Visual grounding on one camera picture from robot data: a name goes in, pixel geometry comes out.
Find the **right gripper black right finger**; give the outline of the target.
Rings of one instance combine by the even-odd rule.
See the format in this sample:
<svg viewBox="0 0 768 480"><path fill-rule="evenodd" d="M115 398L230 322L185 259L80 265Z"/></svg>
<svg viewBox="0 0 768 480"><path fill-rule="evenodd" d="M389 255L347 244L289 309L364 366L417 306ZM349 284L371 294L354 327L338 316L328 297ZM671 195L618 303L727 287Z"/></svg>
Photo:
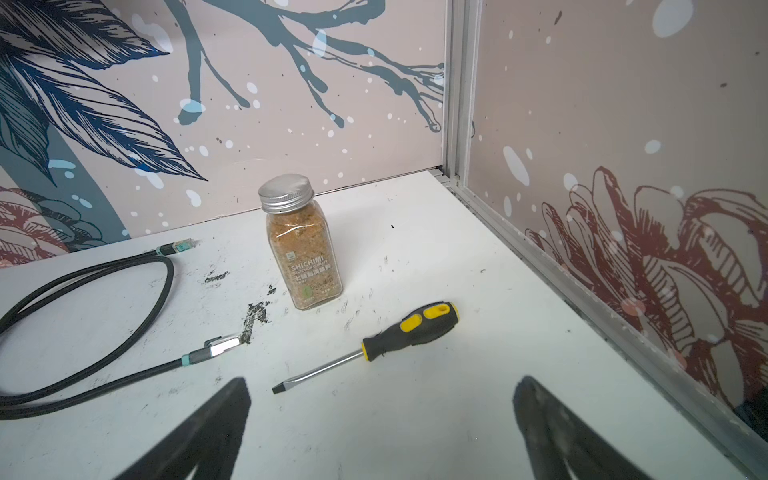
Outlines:
<svg viewBox="0 0 768 480"><path fill-rule="evenodd" d="M536 479L650 479L535 378L512 404Z"/></svg>

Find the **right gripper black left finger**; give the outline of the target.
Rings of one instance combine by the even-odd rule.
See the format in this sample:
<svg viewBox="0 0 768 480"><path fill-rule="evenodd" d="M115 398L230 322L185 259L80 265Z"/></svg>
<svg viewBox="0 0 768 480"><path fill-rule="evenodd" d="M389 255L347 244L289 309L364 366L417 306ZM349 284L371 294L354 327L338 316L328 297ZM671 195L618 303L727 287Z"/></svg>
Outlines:
<svg viewBox="0 0 768 480"><path fill-rule="evenodd" d="M251 398L244 378L230 380L120 479L229 479L242 444Z"/></svg>

